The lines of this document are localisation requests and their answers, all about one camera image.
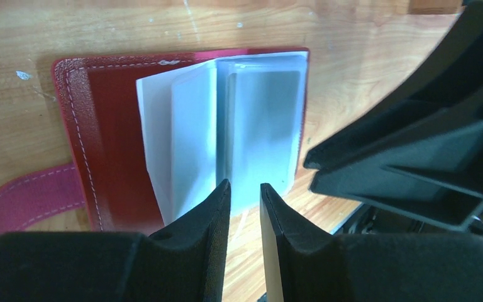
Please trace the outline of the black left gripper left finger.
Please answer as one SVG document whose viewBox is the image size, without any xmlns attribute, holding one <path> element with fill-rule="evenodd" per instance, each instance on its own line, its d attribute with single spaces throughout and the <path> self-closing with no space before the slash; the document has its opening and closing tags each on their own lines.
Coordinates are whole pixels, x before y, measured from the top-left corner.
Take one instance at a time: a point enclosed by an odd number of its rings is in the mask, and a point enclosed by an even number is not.
<svg viewBox="0 0 483 302">
<path fill-rule="evenodd" d="M 151 234 L 0 236 L 0 301 L 220 301 L 231 185 Z"/>
</svg>

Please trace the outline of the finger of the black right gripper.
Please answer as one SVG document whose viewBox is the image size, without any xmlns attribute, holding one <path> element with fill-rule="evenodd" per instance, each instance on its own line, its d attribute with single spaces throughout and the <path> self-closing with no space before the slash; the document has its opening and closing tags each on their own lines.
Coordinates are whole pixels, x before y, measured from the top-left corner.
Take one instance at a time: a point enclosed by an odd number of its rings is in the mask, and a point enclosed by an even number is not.
<svg viewBox="0 0 483 302">
<path fill-rule="evenodd" d="M 483 1 L 358 120 L 312 148 L 314 193 L 464 230 L 483 212 Z"/>
</svg>

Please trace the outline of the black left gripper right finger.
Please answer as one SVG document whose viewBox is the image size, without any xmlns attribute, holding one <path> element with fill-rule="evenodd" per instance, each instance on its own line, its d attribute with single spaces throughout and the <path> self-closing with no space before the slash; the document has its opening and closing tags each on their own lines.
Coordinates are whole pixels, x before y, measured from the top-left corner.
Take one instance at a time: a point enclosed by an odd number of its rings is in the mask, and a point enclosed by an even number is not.
<svg viewBox="0 0 483 302">
<path fill-rule="evenodd" d="M 331 235 L 267 183 L 260 221 L 268 301 L 483 301 L 483 238 Z"/>
</svg>

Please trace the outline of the red leather card holder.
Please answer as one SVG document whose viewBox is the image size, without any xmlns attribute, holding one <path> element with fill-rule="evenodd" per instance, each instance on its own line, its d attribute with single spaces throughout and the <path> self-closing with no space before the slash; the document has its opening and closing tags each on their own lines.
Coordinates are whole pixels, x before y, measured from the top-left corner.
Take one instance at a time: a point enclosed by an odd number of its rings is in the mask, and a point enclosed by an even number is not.
<svg viewBox="0 0 483 302">
<path fill-rule="evenodd" d="M 0 187 L 0 234 L 81 206 L 94 231 L 151 234 L 223 179 L 232 215 L 257 205 L 262 183 L 287 194 L 308 69 L 304 47 L 55 61 L 73 161 Z"/>
</svg>

